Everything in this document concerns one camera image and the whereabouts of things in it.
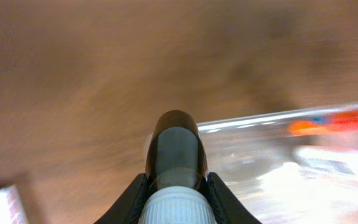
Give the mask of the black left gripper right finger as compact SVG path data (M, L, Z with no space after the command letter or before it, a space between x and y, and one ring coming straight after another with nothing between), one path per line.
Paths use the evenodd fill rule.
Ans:
M202 194L212 208L217 224L261 224L215 172L207 176Z

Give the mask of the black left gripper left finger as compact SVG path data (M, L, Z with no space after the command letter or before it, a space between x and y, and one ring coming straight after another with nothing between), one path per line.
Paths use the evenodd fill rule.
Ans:
M146 174L138 174L94 224L137 224L148 199L147 191Z

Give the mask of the dark bottle with white cap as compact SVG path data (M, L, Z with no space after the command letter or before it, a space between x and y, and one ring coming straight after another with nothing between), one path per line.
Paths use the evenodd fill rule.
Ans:
M208 163L194 119L171 110L159 118L147 152L147 201L140 224L212 224Z

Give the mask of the white squeeze bottle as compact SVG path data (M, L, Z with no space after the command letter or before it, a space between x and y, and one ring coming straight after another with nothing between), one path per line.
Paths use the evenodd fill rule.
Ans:
M358 149L298 146L294 159L259 176L277 223L358 222Z

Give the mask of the orange tube with white cap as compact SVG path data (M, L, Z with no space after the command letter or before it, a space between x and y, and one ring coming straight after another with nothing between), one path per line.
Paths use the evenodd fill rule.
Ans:
M358 110L315 115L292 121L287 130L294 136L312 136L358 131Z

